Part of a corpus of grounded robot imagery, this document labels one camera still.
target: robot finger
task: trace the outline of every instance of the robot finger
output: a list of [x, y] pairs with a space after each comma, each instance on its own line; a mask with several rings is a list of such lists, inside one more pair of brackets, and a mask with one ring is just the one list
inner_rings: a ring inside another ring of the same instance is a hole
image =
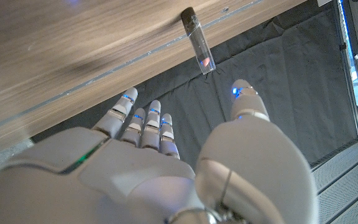
[[139, 146], [140, 135], [142, 134], [143, 121], [145, 118], [145, 111], [139, 108], [135, 111], [128, 127], [121, 136], [121, 141], [129, 142], [135, 147]]
[[232, 101], [232, 120], [255, 116], [270, 121], [264, 102], [247, 81], [237, 80], [233, 83]]
[[161, 121], [160, 153], [180, 159], [178, 148], [173, 137], [171, 115], [164, 114]]
[[131, 111], [132, 105], [137, 98], [137, 90], [129, 88], [118, 102], [100, 119], [92, 130], [101, 131], [111, 138], [115, 138], [121, 126]]
[[154, 100], [147, 112], [141, 148], [151, 148], [158, 152], [160, 147], [160, 111], [161, 103], [158, 100]]

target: clear plastic vial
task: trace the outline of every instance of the clear plastic vial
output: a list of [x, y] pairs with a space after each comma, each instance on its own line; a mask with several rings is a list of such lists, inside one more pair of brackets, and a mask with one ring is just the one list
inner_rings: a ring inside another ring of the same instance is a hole
[[196, 53], [196, 59], [203, 74], [216, 69], [215, 61], [206, 43], [201, 24], [192, 7], [188, 7], [180, 14], [186, 34], [189, 37]]

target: black cap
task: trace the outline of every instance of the black cap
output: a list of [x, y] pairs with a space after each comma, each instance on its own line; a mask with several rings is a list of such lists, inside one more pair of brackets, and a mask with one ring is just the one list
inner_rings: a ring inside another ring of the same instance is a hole
[[185, 31], [187, 35], [190, 35], [191, 32], [198, 26], [200, 22], [198, 22], [196, 12], [192, 7], [188, 7], [180, 14], [181, 21], [183, 26], [185, 26]]

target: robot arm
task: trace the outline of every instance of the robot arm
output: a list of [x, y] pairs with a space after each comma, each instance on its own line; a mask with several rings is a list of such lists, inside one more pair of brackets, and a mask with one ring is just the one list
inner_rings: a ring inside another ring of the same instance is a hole
[[247, 82], [232, 93], [232, 121], [211, 133], [194, 173], [156, 100], [117, 136], [130, 88], [91, 130], [60, 132], [1, 168], [0, 223], [316, 223], [305, 158]]

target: green led light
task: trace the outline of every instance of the green led light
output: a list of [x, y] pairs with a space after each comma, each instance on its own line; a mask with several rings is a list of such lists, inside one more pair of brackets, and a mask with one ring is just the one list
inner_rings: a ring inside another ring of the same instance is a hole
[[71, 166], [67, 167], [65, 170], [61, 171], [60, 173], [61, 174], [69, 174], [73, 170], [77, 169], [82, 163], [84, 163], [89, 157], [91, 157], [91, 155], [94, 152], [96, 152], [96, 150], [98, 150], [100, 148], [100, 146], [102, 146], [105, 142], [106, 142], [106, 140], [99, 143], [97, 146], [92, 148], [92, 150], [87, 152], [84, 156], [81, 156], [75, 163], [73, 163]]

